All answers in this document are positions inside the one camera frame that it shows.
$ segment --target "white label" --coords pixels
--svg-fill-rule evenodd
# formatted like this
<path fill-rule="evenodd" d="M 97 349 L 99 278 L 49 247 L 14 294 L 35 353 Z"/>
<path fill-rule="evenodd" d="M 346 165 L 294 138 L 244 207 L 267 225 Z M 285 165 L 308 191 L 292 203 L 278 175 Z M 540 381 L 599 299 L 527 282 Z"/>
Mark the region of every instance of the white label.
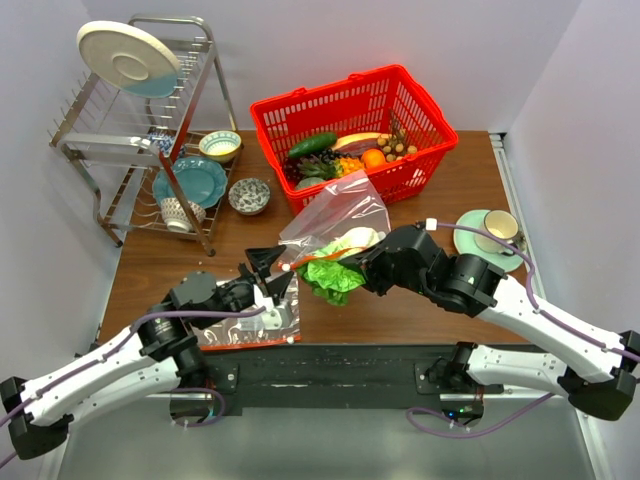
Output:
<path fill-rule="evenodd" d="M 264 322 L 262 321 L 262 318 L 260 318 L 260 315 L 256 315 L 255 317 L 239 318 L 238 320 L 241 332 L 259 332 L 260 330 L 264 330 Z"/>

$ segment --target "wooden table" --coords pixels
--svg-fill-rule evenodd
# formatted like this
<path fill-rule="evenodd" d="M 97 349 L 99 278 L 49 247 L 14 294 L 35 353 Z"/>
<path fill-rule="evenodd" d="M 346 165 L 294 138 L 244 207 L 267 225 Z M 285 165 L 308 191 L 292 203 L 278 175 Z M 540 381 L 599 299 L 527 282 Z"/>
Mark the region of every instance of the wooden table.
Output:
<path fill-rule="evenodd" d="M 436 170 L 424 191 L 389 205 L 392 227 L 414 223 L 427 216 L 455 221 L 474 208 L 508 210 L 507 200 L 486 132 L 459 132 L 460 143 Z M 212 271 L 220 279 L 237 276 L 249 247 L 273 246 L 293 215 L 278 180 L 267 164 L 255 132 L 242 132 L 245 149 L 231 182 L 258 177 L 271 186 L 267 209 L 255 217 L 237 214 L 228 204 L 219 215 L 213 236 L 217 255 L 207 257 L 199 243 L 152 232 L 128 234 L 113 284 L 99 341 L 112 338 L 126 325 L 159 302 L 185 274 Z M 435 240 L 455 253 L 451 231 L 439 230 Z M 524 280 L 524 267 L 515 272 Z M 311 343 L 480 343 L 521 342 L 500 327 L 447 313 L 415 293 L 392 289 L 378 298 L 364 289 L 350 294 L 349 305 L 333 307 L 301 285 L 302 340 Z"/>

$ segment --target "bowl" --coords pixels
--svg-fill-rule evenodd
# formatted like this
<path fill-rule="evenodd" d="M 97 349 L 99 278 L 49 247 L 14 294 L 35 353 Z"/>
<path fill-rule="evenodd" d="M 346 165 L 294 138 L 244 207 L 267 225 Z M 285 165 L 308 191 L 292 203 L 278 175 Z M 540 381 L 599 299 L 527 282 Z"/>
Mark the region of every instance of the bowl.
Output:
<path fill-rule="evenodd" d="M 189 202 L 191 210 L 195 214 L 199 223 L 202 223 L 206 212 L 204 208 L 194 202 Z M 162 213 L 162 220 L 167 225 L 167 229 L 171 232 L 189 233 L 193 231 L 193 225 L 189 221 L 186 212 L 180 205 L 177 198 L 165 198 L 160 202 L 160 213 Z"/>
<path fill-rule="evenodd" d="M 229 190 L 229 203 L 242 215 L 257 215 L 267 208 L 271 190 L 259 178 L 243 178 Z"/>
<path fill-rule="evenodd" d="M 226 163 L 238 153 L 242 139 L 236 132 L 221 130 L 202 137 L 199 148 L 202 155 L 219 163 Z"/>
<path fill-rule="evenodd" d="M 175 142 L 173 135 L 158 131 L 151 132 L 149 134 L 149 140 L 158 147 L 158 150 L 160 150 L 165 157 L 169 156 L 173 148 L 173 142 Z M 182 145 L 182 147 L 180 147 L 180 153 L 178 153 L 178 158 L 184 157 L 186 153 L 187 148 Z"/>

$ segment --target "metal dish rack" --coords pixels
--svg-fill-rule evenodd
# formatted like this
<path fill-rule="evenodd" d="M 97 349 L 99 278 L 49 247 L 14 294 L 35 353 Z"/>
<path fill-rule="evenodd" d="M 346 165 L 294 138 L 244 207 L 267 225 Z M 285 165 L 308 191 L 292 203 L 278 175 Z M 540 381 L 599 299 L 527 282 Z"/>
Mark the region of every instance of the metal dish rack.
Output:
<path fill-rule="evenodd" d="M 182 67 L 173 94 L 161 99 L 145 99 L 109 85 L 95 73 L 85 74 L 84 79 L 78 80 L 78 92 L 72 89 L 74 100 L 67 102 L 66 110 L 62 109 L 63 120 L 56 122 L 55 134 L 50 133 L 50 145 L 62 152 L 86 182 L 93 194 L 95 220 L 116 246 L 122 246 L 116 232 L 145 229 L 198 240 L 208 255 L 215 255 L 211 238 L 224 198 L 207 209 L 206 218 L 200 224 L 171 170 L 183 146 L 187 155 L 199 155 L 198 142 L 205 134 L 189 131 L 189 125 L 212 65 L 218 76 L 231 130 L 237 131 L 213 33 L 199 17 L 134 15 L 129 20 L 129 25 L 138 23 L 195 26 L 204 33 L 204 36 L 193 38 L 159 38 L 180 60 Z M 153 134 L 162 132 L 175 136 L 168 157 L 151 141 Z M 227 178 L 240 152 L 241 149 L 233 160 L 222 165 Z M 91 173 L 91 167 L 96 165 L 126 170 L 105 213 L 102 212 L 106 206 L 103 206 L 102 190 Z M 151 191 L 153 180 L 161 169 L 166 172 L 176 198 L 187 213 L 193 233 L 171 232 L 162 221 Z"/>

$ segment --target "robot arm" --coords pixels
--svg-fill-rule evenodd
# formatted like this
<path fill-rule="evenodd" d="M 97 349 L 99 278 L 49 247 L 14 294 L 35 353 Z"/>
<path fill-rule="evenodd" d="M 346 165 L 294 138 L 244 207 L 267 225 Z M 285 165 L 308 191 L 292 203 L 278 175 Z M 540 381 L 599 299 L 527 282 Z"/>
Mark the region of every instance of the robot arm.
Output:
<path fill-rule="evenodd" d="M 454 391 L 520 385 L 563 395 L 598 418 L 617 420 L 622 415 L 633 399 L 636 362 L 616 350 L 640 354 L 637 333 L 602 330 L 537 299 L 541 310 L 605 345 L 595 347 L 534 311 L 525 288 L 495 265 L 475 255 L 448 256 L 425 227 L 422 222 L 397 228 L 340 262 L 361 272 L 363 287 L 380 296 L 393 286 L 406 288 L 447 311 L 512 330 L 547 352 L 459 343 L 449 362 L 425 375 L 435 373 L 434 381 Z M 284 249 L 247 250 L 253 273 L 240 265 L 240 276 L 223 285 L 205 272 L 192 273 L 143 317 L 150 321 L 136 322 L 108 344 L 49 375 L 2 382 L 0 399 L 13 413 L 0 426 L 11 417 L 9 432 L 18 456 L 42 455 L 64 442 L 70 426 L 134 399 L 176 386 L 203 385 L 204 362 L 192 326 L 206 328 L 226 316 L 255 315 L 238 313 L 253 305 L 269 310 L 266 321 L 287 321 L 290 310 L 283 296 L 293 272 L 266 280 Z M 228 314 L 215 320 L 194 311 Z"/>
<path fill-rule="evenodd" d="M 204 358 L 192 326 L 207 328 L 232 316 L 259 315 L 265 324 L 290 321 L 284 294 L 294 273 L 267 281 L 284 249 L 247 250 L 253 273 L 241 264 L 240 276 L 222 285 L 209 273 L 191 273 L 108 343 L 40 378 L 0 383 L 0 399 L 9 413 L 0 426 L 11 420 L 9 433 L 19 458 L 53 450 L 70 428 L 136 399 L 204 385 Z M 259 310 L 240 313 L 252 306 Z"/>
<path fill-rule="evenodd" d="M 423 295 L 447 311 L 478 317 L 526 338 L 548 353 L 504 351 L 459 343 L 435 381 L 458 391 L 479 385 L 509 384 L 568 398 L 583 412 L 617 420 L 633 399 L 636 362 L 617 351 L 638 355 L 635 332 L 617 334 L 590 325 L 535 297 L 534 310 L 525 287 L 476 255 L 448 256 L 426 230 L 426 223 L 393 230 L 373 247 L 340 261 L 361 272 L 369 291 L 384 295 L 399 286 Z M 544 318 L 598 340 L 599 348 Z"/>

